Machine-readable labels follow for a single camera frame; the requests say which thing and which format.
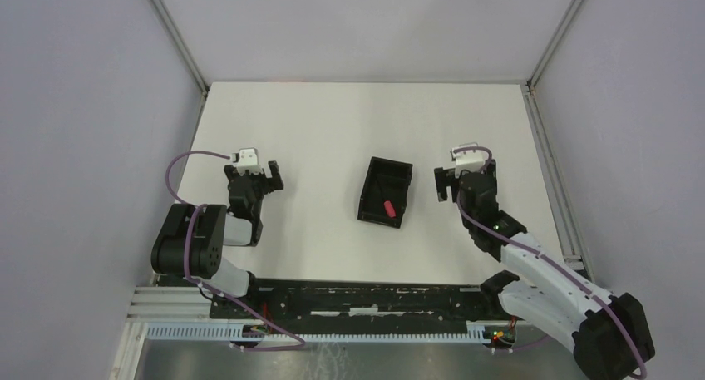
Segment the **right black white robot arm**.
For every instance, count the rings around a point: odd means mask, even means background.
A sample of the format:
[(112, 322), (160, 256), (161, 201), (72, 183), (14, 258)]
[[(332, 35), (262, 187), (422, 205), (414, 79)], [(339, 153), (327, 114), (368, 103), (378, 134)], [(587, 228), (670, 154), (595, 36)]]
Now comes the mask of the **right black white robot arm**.
[(451, 200), (474, 245), (505, 270), (482, 285), (481, 312), (525, 320), (566, 348), (589, 379), (645, 379), (655, 355), (641, 302), (614, 294), (553, 259), (497, 199), (496, 165), (433, 171), (439, 201)]

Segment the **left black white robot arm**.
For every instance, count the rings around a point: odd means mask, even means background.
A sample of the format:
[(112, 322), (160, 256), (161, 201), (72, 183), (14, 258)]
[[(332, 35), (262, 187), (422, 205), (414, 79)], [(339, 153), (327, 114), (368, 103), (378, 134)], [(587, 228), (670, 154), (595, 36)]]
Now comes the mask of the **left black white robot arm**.
[(255, 247), (263, 231), (264, 197), (284, 188), (276, 161), (268, 171), (252, 165), (226, 165), (228, 203), (173, 204), (151, 251), (156, 274), (172, 275), (224, 297), (241, 319), (254, 318), (261, 309), (260, 296), (249, 290), (254, 276), (224, 258), (226, 247)]

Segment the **red handled screwdriver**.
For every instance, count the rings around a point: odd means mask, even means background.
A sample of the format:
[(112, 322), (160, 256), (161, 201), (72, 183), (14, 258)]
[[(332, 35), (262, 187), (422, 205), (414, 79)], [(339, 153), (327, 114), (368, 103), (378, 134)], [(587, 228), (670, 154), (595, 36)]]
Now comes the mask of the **red handled screwdriver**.
[(377, 180), (377, 186), (382, 199), (382, 205), (387, 217), (395, 219), (397, 217), (396, 209), (394, 208), (394, 204), (390, 199), (389, 194), (387, 193), (385, 185), (380, 180)]

